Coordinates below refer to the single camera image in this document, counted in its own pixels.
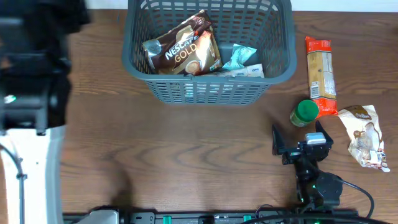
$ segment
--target wood grain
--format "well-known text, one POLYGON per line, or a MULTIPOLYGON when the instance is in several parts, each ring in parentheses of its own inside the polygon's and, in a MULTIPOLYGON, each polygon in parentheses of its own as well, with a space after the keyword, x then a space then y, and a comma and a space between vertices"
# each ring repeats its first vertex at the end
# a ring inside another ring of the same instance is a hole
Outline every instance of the wood grain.
MULTIPOLYGON (((376 202, 374 218, 398 221, 397 14, 295 12, 295 75, 255 104, 240 107, 171 106, 156 100, 122 66, 126 12, 92 13, 94 22, 72 35, 70 44, 74 89, 61 167, 65 212, 106 204, 163 212, 294 202, 294 168, 272 156, 271 124, 292 141, 315 129, 289 123, 293 107, 308 98, 304 38, 311 35, 332 40, 339 108, 376 107, 391 172, 363 168, 351 157, 349 137, 336 116, 320 119, 335 141, 320 168, 369 191, 376 202)), ((5 217, 3 177, 0 215, 5 217)), ((361 192, 344 187, 341 207, 365 215, 369 204, 361 192)))

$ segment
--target green jar lid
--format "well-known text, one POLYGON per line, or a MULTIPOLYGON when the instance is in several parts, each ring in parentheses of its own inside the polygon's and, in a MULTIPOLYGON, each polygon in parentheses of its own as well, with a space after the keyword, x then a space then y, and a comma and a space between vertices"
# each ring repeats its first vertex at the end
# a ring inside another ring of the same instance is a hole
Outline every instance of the green jar lid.
POLYGON ((318 105, 312 100, 303 100, 296 107, 295 114, 298 119, 311 122, 317 118, 319 114, 318 105))

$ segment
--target nescafe gold packet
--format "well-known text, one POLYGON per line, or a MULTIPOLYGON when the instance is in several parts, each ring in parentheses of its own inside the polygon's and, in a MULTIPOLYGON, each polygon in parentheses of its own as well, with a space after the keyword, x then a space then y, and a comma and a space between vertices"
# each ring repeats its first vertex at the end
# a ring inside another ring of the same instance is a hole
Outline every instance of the nescafe gold packet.
POLYGON ((149 65, 158 74, 203 75, 223 66, 210 19, 204 10, 142 46, 149 65))

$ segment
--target black cable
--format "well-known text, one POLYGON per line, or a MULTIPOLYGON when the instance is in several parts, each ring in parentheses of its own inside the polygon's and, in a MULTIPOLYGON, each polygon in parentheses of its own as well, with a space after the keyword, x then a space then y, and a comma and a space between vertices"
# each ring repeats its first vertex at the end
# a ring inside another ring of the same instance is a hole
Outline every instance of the black cable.
POLYGON ((350 186, 350 187, 352 187, 352 188, 354 188, 354 189, 356 189, 356 190, 358 190, 358 191, 364 193, 366 196, 368 196, 369 200, 371 201, 371 209, 369 210, 368 215, 366 215, 366 218, 370 218, 370 217, 372 216, 373 210, 374 210, 374 200, 373 200, 373 198, 372 198, 372 195, 369 194, 369 193, 368 193, 367 191, 365 191, 364 189, 362 189, 361 187, 358 187, 357 185, 354 185, 354 184, 352 184, 352 183, 350 183, 350 182, 347 182, 347 181, 345 181, 345 180, 343 180, 343 179, 341 179, 341 178, 336 178, 336 180, 337 180, 338 182, 341 182, 341 183, 343 183, 343 184, 345 184, 345 185, 348 185, 348 186, 350 186))
POLYGON ((24 174, 21 166, 21 162, 17 159, 12 153, 2 146, 2 150, 4 150, 8 156, 12 159, 15 166, 17 167, 17 179, 19 180, 19 223, 25 223, 25 187, 24 187, 24 180, 27 178, 26 174, 24 174))
POLYGON ((268 207, 270 207, 270 208, 274 208, 274 206, 272 206, 272 205, 270 205, 270 204, 260 205, 260 207, 257 208, 256 213, 255 213, 256 218, 259 218, 259 211, 260 211, 261 208, 263 208, 263 207, 265 207, 265 206, 268 206, 268 207))
MULTIPOLYGON (((310 164, 310 166, 311 166, 311 168, 313 170, 315 170, 315 171, 317 171, 319 173, 325 173, 324 171, 322 171, 319 168, 315 167, 311 162, 308 162, 308 163, 310 164)), ((368 215, 366 215, 366 218, 370 218, 372 216, 373 210, 374 210, 374 200, 373 200, 372 195, 369 194, 369 192, 367 192, 364 189, 362 189, 361 187, 358 187, 357 185, 354 185, 354 184, 352 184, 350 182, 347 182, 347 181, 343 180, 342 178, 340 178, 340 177, 338 177, 336 175, 334 175, 334 176, 335 176, 335 180, 337 180, 338 182, 341 182, 341 183, 343 183, 343 184, 345 184, 347 186, 350 186, 350 187, 352 187, 352 188, 364 193, 366 196, 368 196, 369 200, 371 201, 371 208, 369 209, 369 213, 368 213, 368 215)))
POLYGON ((283 220, 283 219, 301 219, 301 220, 341 220, 346 222, 368 223, 368 224, 388 224, 386 222, 373 220, 370 218, 356 217, 349 215, 330 215, 330 214, 291 214, 291 215, 270 215, 268 217, 255 218, 242 222, 242 224, 259 223, 270 220, 283 220))

